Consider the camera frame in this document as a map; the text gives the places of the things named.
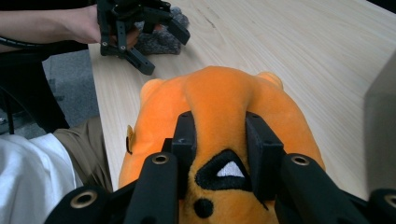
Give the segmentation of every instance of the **table surface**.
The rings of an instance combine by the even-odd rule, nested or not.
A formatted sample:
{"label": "table surface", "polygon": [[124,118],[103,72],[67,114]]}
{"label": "table surface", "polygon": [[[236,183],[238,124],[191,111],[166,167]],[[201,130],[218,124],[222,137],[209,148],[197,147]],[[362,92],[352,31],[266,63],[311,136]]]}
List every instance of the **table surface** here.
{"label": "table surface", "polygon": [[134,127],[139,92],[153,78],[221,65],[252,75],[271,71],[303,110],[327,173],[367,199],[364,94],[396,50],[396,15],[363,0],[172,0],[189,18],[180,55],[153,55],[152,76],[90,45],[113,186]]}

